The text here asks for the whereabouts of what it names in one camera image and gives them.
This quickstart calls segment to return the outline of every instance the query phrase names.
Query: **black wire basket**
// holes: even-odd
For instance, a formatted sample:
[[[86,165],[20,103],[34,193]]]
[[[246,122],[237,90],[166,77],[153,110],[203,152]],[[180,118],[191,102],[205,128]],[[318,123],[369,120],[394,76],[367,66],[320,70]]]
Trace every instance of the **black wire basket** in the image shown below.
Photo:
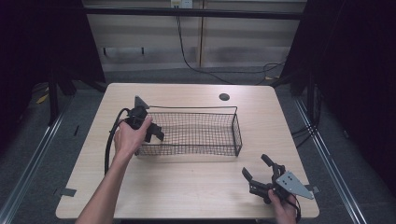
[[[160,107],[180,109],[191,107]],[[199,109],[234,108],[227,113],[153,112],[153,122],[162,127],[164,139],[142,145],[135,153],[139,156],[212,154],[238,156],[242,148],[236,106],[194,107]]]

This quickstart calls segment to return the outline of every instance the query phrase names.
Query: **table top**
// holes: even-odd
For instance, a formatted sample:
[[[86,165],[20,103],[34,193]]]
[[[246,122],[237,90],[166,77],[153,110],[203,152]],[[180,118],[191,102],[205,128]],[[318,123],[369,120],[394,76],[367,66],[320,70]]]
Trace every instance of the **table top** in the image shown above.
[[[220,100],[222,93],[229,94],[230,99]],[[273,88],[115,83],[107,88],[66,186],[77,192],[74,197],[62,197],[57,217],[77,218],[93,195],[104,176],[109,130],[121,109],[134,107],[136,95],[148,105],[237,106],[243,146],[238,157],[133,156],[122,182],[115,218],[274,217],[272,205],[250,194],[242,175],[246,167],[255,180],[271,182],[272,168],[262,161],[262,154],[285,165],[304,185],[309,184]],[[298,199],[303,218],[318,216],[315,199]]]

